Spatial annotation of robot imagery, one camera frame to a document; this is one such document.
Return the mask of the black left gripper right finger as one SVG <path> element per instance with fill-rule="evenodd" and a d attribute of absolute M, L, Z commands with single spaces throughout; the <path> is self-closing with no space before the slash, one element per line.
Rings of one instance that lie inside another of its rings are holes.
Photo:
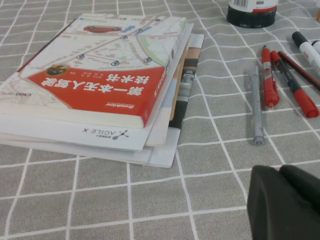
<path fill-rule="evenodd" d="M 320 179 L 294 165 L 283 165 L 279 173 L 312 208 L 320 213 Z"/>

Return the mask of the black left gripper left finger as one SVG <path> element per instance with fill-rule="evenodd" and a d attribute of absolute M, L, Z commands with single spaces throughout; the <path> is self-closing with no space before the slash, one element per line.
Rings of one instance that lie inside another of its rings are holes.
<path fill-rule="evenodd" d="M 320 214 L 273 167 L 252 168 L 247 213 L 254 240 L 320 238 Z"/>

